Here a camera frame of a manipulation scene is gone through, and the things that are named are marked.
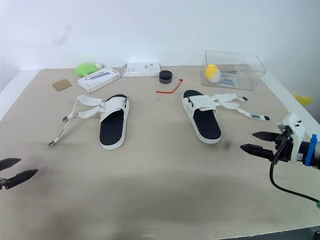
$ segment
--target black container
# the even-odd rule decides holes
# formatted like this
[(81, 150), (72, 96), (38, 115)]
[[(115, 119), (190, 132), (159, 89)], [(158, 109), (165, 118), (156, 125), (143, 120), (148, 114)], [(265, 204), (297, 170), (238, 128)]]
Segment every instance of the black container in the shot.
[(169, 84), (172, 81), (172, 72), (164, 70), (159, 73), (159, 81), (162, 84)]

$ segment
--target white sandal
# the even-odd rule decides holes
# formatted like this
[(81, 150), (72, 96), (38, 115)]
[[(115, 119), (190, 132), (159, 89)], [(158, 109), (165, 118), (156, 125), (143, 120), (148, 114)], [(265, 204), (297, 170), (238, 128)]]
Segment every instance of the white sandal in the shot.
[(182, 105), (190, 118), (192, 126), (198, 139), (206, 144), (218, 143), (221, 139), (221, 130), (216, 120), (216, 106), (223, 106), (227, 109), (235, 109), (248, 118), (270, 121), (268, 116), (256, 113), (249, 113), (241, 108), (240, 104), (230, 102), (238, 100), (246, 102), (246, 97), (237, 97), (235, 94), (215, 94), (210, 97), (195, 90), (187, 90), (182, 95)]
[[(77, 102), (80, 101), (86, 106), (96, 106), (88, 111), (75, 113)], [(100, 143), (105, 149), (116, 149), (125, 141), (126, 124), (129, 111), (129, 99), (126, 95), (117, 94), (106, 101), (99, 98), (92, 98), (80, 95), (76, 98), (72, 112), (63, 118), (67, 122), (62, 132), (49, 143), (53, 146), (63, 135), (73, 117), (86, 119), (100, 112)]]

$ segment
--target table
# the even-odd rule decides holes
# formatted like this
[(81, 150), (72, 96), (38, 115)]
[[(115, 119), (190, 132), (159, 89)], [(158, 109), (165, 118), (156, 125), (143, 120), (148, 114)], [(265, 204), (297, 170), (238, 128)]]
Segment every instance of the table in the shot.
[[(199, 66), (164, 67), (171, 84), (156, 77), (120, 78), (90, 94), (130, 99), (124, 144), (105, 150), (99, 143), (99, 116), (76, 118), (59, 142), (62, 118), (75, 98), (87, 94), (73, 69), (43, 69), (0, 121), (0, 157), (22, 161), (1, 172), (9, 178), (26, 169), (38, 173), (21, 185), (3, 189), (1, 240), (213, 240), (320, 225), (313, 202), (282, 192), (269, 181), (268, 160), (251, 156), (240, 145), (274, 145), (252, 136), (279, 131), (286, 108), (262, 82), (254, 91), (200, 84)], [(183, 83), (173, 94), (169, 91)], [(52, 83), (68, 79), (57, 92)], [(241, 108), (267, 115), (271, 122), (217, 109), (222, 138), (200, 142), (181, 96), (193, 89), (213, 95), (248, 98)], [(320, 198), (319, 171), (279, 162), (275, 181)]]

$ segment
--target transparent container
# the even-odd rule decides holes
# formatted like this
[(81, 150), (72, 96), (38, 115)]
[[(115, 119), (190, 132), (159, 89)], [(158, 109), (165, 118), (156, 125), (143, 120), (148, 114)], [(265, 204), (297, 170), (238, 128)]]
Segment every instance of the transparent container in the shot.
[(207, 50), (201, 68), (201, 84), (253, 90), (265, 73), (264, 66), (255, 54)]

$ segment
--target product box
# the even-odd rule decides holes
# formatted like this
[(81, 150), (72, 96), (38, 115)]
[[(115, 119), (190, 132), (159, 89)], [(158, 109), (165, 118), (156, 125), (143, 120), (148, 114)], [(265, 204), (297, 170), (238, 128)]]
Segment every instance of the product box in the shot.
[(128, 62), (123, 66), (123, 77), (157, 77), (160, 73), (158, 62)]
[(121, 75), (111, 67), (104, 67), (78, 80), (78, 84), (89, 93), (93, 93), (105, 85), (120, 78)]

